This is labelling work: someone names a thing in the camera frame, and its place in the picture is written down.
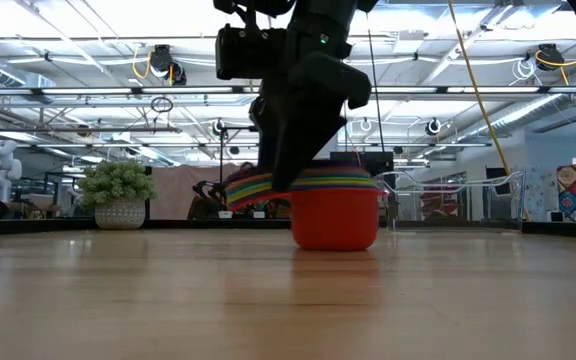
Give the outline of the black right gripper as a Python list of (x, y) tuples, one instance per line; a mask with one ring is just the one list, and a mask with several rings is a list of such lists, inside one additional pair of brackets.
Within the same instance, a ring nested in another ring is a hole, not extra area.
[(352, 109), (368, 103), (368, 76), (345, 62), (351, 50), (315, 50), (292, 64), (283, 48), (260, 46), (249, 52), (249, 76), (262, 80), (250, 107), (259, 131), (258, 166), (273, 170), (273, 190), (287, 191), (347, 123), (338, 116), (344, 103)]

